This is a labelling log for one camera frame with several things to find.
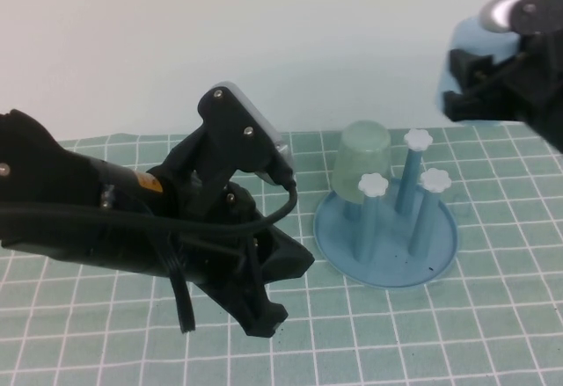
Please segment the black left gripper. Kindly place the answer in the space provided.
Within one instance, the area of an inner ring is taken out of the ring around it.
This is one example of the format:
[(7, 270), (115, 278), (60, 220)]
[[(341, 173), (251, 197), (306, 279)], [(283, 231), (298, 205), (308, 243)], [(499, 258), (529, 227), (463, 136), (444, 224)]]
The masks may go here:
[(232, 315), (246, 335), (271, 338), (288, 313), (269, 301), (267, 284), (302, 277), (313, 255), (275, 226), (241, 237), (181, 234), (178, 252), (192, 280)]

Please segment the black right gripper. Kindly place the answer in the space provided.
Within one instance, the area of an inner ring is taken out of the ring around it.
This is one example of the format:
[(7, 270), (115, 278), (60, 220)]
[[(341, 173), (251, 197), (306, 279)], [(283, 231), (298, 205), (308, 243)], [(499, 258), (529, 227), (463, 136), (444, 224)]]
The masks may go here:
[(459, 86), (486, 78), (479, 94), (445, 91), (442, 111), (454, 122), (518, 121), (562, 151), (562, 32), (524, 36), (513, 54), (449, 52), (450, 74)]

